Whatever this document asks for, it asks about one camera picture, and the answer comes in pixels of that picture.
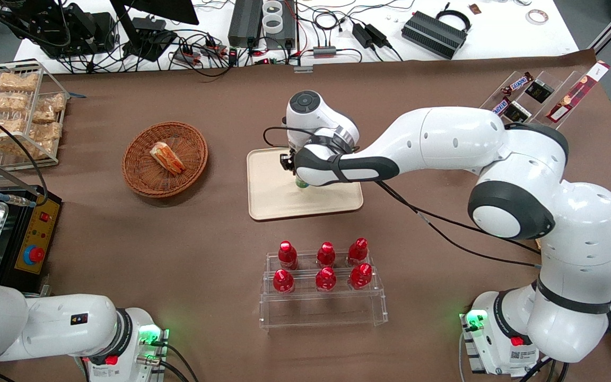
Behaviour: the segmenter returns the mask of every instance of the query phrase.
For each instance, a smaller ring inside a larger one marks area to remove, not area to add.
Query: brown table surface
[[[322,65],[305,75],[262,66],[230,70],[212,82],[194,72],[60,76],[68,90],[88,98],[70,102],[60,164],[43,170],[49,189],[65,202],[49,254],[53,292],[102,294],[119,307],[147,310],[171,329],[172,345],[203,382],[458,380],[459,312],[480,293],[525,285],[537,271],[460,251],[374,184],[363,184],[364,205],[352,213],[255,222],[247,211],[247,153],[265,147],[262,131],[279,126],[299,90],[316,90],[351,116],[366,147],[406,111],[478,107],[513,70],[564,78],[594,62],[582,51],[559,58]],[[208,166],[179,197],[145,200],[124,184],[121,157],[140,131],[167,120],[202,131]],[[611,190],[611,104],[600,86],[561,131],[570,142],[565,178]],[[388,183],[415,205],[469,222],[466,203],[475,181],[465,171],[418,171]],[[438,224],[472,249],[539,260],[514,245]],[[383,279],[387,324],[270,334],[259,328],[266,252],[284,239],[300,250],[332,241],[343,252],[357,237],[369,240]],[[509,380],[471,375],[463,363],[466,380]],[[82,380],[66,356],[0,363],[0,371],[18,382]],[[611,380],[611,335],[570,367],[567,381],[578,380]]]

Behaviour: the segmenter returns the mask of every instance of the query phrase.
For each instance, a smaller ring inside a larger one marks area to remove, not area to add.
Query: wire rack
[[[56,113],[55,120],[60,125],[59,136],[61,136],[63,133],[65,106],[67,100],[70,98],[70,94],[60,84],[60,82],[58,82],[58,80],[51,75],[51,73],[49,73],[39,61],[36,60],[26,60],[16,63],[2,63],[0,64],[0,75],[2,73],[14,73],[16,75],[37,73],[39,75],[34,91],[14,91],[17,93],[25,93],[29,96],[25,111],[0,111],[0,119],[26,119],[24,130],[12,132],[12,135],[15,135],[15,137],[26,146],[28,151],[31,152],[32,157],[34,157],[36,160],[38,166],[53,166],[58,164],[57,154],[60,137],[53,140],[51,145],[47,144],[46,147],[42,146],[39,141],[36,141],[31,137],[32,116],[34,115],[34,111],[37,110],[37,102],[39,99],[44,97],[53,97],[56,94],[63,94],[63,108],[61,111]],[[8,137],[8,135],[5,133],[0,133],[0,167],[6,171],[31,169],[33,167],[32,162],[26,155],[20,155],[21,153],[11,154],[10,152],[6,152],[7,150],[3,150],[4,147],[12,147],[10,145],[16,145],[15,141]]]

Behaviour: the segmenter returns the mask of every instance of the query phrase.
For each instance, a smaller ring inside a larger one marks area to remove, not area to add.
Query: clear acrylic shelf
[[[524,76],[524,73],[513,72],[504,82],[502,82],[501,85],[499,85],[496,90],[494,90],[487,101],[483,102],[480,109],[494,110],[494,108],[503,100],[504,97],[508,97],[510,101],[516,102],[519,104],[519,106],[522,106],[529,112],[530,116],[524,121],[524,123],[545,124],[546,126],[557,130],[563,123],[565,123],[565,121],[567,121],[574,109],[570,110],[570,112],[557,123],[554,123],[546,116],[549,114],[551,109],[558,104],[558,102],[562,101],[567,92],[577,83],[578,80],[583,77],[583,75],[582,73],[574,71],[567,78],[565,78],[564,81],[558,80],[556,77],[550,75],[550,73],[546,71],[543,71],[538,75],[534,75],[534,73],[532,73],[532,75],[534,76],[535,80],[540,80],[553,89],[553,93],[548,96],[544,102],[537,101],[525,92],[529,85],[531,85],[531,82],[528,82],[519,89],[513,91],[510,96],[506,96],[501,89],[505,86],[511,85],[513,82]],[[500,117],[503,119],[505,124],[513,122],[507,116],[505,116],[504,113],[501,113]]]
[[[346,324],[379,326],[388,321],[383,283],[371,256],[367,256],[366,262],[372,265],[372,280],[361,290],[354,290],[347,285],[353,268],[346,264],[346,252],[337,254],[332,267],[337,282],[329,292],[319,292],[315,286],[315,275],[320,271],[316,256],[317,251],[299,253],[299,268],[290,271],[294,276],[294,291],[279,293],[273,288],[272,279],[275,271],[281,269],[280,262],[277,253],[267,254],[259,303],[262,329]]]

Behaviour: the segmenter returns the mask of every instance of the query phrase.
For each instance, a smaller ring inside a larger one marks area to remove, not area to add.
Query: beige tray
[[[249,215],[255,220],[290,218],[342,211],[362,206],[359,183],[299,188],[290,171],[284,171],[280,154],[288,149],[254,150],[247,155]]]

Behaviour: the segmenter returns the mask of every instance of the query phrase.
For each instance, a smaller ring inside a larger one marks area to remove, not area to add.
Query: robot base
[[[163,370],[159,367],[143,365],[136,362],[141,357],[162,357],[162,348],[145,345],[143,341],[168,341],[168,331],[163,331],[152,320],[150,314],[139,308],[128,308],[133,322],[131,339],[115,365],[94,365],[87,362],[91,382],[161,382]]]
[[[523,377],[537,362],[539,351],[534,345],[513,346],[499,329],[494,318],[494,300],[498,292],[482,293],[467,314],[461,314],[466,352],[473,372],[510,374]],[[470,331],[473,325],[478,329]]]

